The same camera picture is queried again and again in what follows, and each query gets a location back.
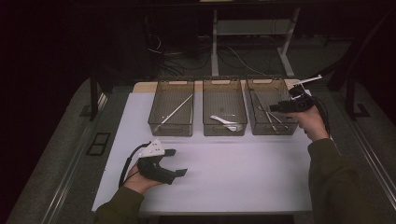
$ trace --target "white table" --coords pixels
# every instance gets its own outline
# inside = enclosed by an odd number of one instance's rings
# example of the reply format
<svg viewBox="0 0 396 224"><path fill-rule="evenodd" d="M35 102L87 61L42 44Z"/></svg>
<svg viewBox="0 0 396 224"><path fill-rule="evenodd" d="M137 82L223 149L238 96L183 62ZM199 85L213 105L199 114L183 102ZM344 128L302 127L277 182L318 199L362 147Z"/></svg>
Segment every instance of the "white table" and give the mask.
<svg viewBox="0 0 396 224"><path fill-rule="evenodd" d="M125 106L120 127L92 211L118 189L120 173L131 152L155 139L148 120L156 83L138 83ZM294 135L206 137L202 119L202 86L196 84L192 137L158 137L174 157L160 165L172 171L188 168L172 185L145 194L142 216L292 214L311 210L308 190L310 140Z"/></svg>

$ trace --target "floor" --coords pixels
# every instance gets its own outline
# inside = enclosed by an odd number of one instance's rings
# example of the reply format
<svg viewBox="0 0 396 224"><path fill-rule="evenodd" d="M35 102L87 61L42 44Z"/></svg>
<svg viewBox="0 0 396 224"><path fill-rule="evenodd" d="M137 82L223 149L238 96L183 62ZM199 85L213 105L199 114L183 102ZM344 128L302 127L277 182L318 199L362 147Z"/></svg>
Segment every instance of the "floor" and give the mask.
<svg viewBox="0 0 396 224"><path fill-rule="evenodd" d="M219 72L223 75L249 75L264 73L286 78L276 47L282 43L275 37L251 37L250 39L223 39L219 42ZM323 46L324 38L293 39L288 51L295 77L305 79L324 67L336 62L346 52L349 43L330 43ZM159 76L210 76L210 51L203 37L198 58L186 58L182 52L169 51L167 60L159 64ZM365 88L357 85L356 103L363 104L371 117L352 121L345 113L345 87L339 92L326 88L332 74L309 85L312 91L328 107L332 137L340 152L352 159L361 170L362 190L382 223L396 223L395 204L389 199L394 192L392 180L396 180L396 128ZM90 104L89 81L81 84L70 101L64 117L35 168L28 184L18 200L8 223L91 223L92 203L106 166L112 142L115 138L124 104L131 86L118 86L102 99L100 111L94 121L84 115ZM110 133L109 143L103 156L87 156L85 152L97 133ZM380 174L367 161L367 153L380 160L378 169L388 174L387 181L378 181ZM163 219L160 223L179 223ZM283 221L268 217L243 217L243 223L313 223L311 213L282 217ZM236 223L230 217L213 217L200 223Z"/></svg>

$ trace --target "transparent tray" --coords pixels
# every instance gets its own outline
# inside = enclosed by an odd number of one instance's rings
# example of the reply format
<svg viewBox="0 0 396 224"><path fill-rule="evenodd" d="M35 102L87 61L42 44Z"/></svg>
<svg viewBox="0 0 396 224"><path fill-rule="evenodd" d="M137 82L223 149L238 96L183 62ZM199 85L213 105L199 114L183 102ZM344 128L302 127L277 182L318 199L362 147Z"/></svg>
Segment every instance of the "transparent tray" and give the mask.
<svg viewBox="0 0 396 224"><path fill-rule="evenodd" d="M239 77L204 78L204 135L243 136L248 123ZM211 116L232 122L225 124Z"/></svg>
<svg viewBox="0 0 396 224"><path fill-rule="evenodd" d="M287 118L282 113L271 112L269 105L288 101L290 94L283 79L247 77L245 87L247 111L254 135L292 135L297 128L297 120Z"/></svg>
<svg viewBox="0 0 396 224"><path fill-rule="evenodd" d="M192 136L194 79L158 81L148 125L154 136Z"/></svg>

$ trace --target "dark background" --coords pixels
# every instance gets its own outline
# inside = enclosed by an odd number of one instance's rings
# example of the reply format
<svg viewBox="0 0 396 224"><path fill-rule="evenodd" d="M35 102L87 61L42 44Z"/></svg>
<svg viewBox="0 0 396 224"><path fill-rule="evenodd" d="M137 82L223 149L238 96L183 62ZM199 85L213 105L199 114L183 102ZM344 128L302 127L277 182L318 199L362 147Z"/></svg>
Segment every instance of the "dark background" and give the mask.
<svg viewBox="0 0 396 224"><path fill-rule="evenodd" d="M81 10L70 2L46 0L8 0L0 4L3 108L0 223L3 223L81 83L96 74L103 91L111 92L115 85L151 80L161 58L147 51L149 34L163 36L164 42L176 48L189 48L184 50L191 57L196 56L197 50L186 46L194 46L198 35L211 35L212 13L192 9L155 10L151 14L152 23L147 26L142 22L148 13L145 10ZM228 9L219 14L223 18L243 15L258 19L262 11L262 8ZM289 17L289 11L283 8L280 13ZM381 13L372 7L353 5L303 7L295 35L352 37L368 29L375 21L373 18ZM382 43L384 38L393 42L394 18L387 21L376 42ZM395 45L383 47L384 44L373 44L364 53L368 58L361 60L365 70L359 73L367 85L371 79L369 74L364 75L365 71L370 71L370 75L380 71L381 78L391 75L390 66L394 62L387 49L393 48L394 52ZM378 50L382 50L383 57L373 56L372 52ZM390 83L378 81L373 88L372 93L378 95L375 99L383 99L379 93L389 91L376 91L376 88L390 88ZM394 107L391 108L387 111L396 114Z"/></svg>

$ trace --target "sleeve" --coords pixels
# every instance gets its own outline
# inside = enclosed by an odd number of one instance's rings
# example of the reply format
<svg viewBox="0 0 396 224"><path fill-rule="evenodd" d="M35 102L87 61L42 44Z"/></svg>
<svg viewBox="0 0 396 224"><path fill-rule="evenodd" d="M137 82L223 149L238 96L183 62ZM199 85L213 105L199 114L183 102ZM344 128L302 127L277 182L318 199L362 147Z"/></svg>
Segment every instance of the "sleeve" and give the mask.
<svg viewBox="0 0 396 224"><path fill-rule="evenodd" d="M143 199L142 194L120 187L108 203L104 203L96 210L93 223L137 224Z"/></svg>
<svg viewBox="0 0 396 224"><path fill-rule="evenodd" d="M357 168L339 154L334 142L320 139L308 151L315 223L379 223L361 192Z"/></svg>

